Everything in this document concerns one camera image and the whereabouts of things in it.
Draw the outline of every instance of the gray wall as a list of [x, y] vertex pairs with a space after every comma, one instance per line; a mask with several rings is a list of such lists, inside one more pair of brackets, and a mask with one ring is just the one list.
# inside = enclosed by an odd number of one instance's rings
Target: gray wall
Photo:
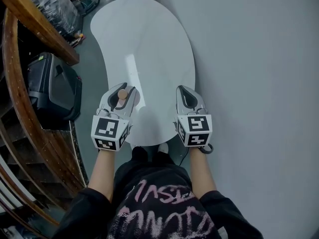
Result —
[[158, 0], [190, 39], [218, 189], [271, 239], [319, 226], [319, 0]]

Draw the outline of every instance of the white table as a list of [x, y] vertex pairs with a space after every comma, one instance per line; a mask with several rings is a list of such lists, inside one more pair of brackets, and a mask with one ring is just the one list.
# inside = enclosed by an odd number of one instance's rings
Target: white table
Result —
[[151, 146], [173, 138], [176, 88], [195, 88], [193, 52], [177, 18], [154, 0], [116, 0], [94, 15], [91, 30], [109, 88], [127, 82], [141, 95], [126, 141]]

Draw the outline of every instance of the white shoe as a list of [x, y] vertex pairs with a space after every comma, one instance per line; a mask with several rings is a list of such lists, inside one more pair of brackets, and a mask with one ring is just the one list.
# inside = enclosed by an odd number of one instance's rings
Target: white shoe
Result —
[[164, 152], [164, 153], [168, 154], [168, 144], [167, 144], [167, 142], [164, 142], [164, 143], [159, 145], [158, 152]]

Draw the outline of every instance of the clear plastic wrap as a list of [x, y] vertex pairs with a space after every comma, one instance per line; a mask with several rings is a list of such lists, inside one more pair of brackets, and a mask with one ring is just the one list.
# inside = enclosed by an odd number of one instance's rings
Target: clear plastic wrap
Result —
[[70, 0], [33, 0], [33, 2], [65, 39], [70, 40], [73, 33], [81, 29], [80, 14]]

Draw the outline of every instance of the green floor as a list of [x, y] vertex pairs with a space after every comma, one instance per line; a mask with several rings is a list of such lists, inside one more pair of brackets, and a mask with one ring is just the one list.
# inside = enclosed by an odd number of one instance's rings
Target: green floor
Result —
[[[91, 139], [92, 118], [99, 107], [102, 95], [109, 89], [103, 55], [91, 33], [90, 23], [94, 14], [101, 7], [112, 1], [114, 0], [101, 0], [99, 7], [84, 18], [83, 33], [86, 39], [75, 48], [80, 54], [80, 63], [73, 68], [83, 81], [81, 115], [75, 121], [75, 128], [84, 168], [89, 178], [98, 154]], [[186, 148], [184, 148], [178, 137], [171, 139], [168, 144], [171, 157], [176, 164], [179, 164]], [[146, 150], [151, 154], [157, 150], [157, 146], [147, 147]], [[121, 151], [116, 155], [115, 169], [129, 161], [131, 155], [131, 147], [128, 143], [125, 143]], [[189, 170], [188, 157], [184, 160], [183, 166]]]

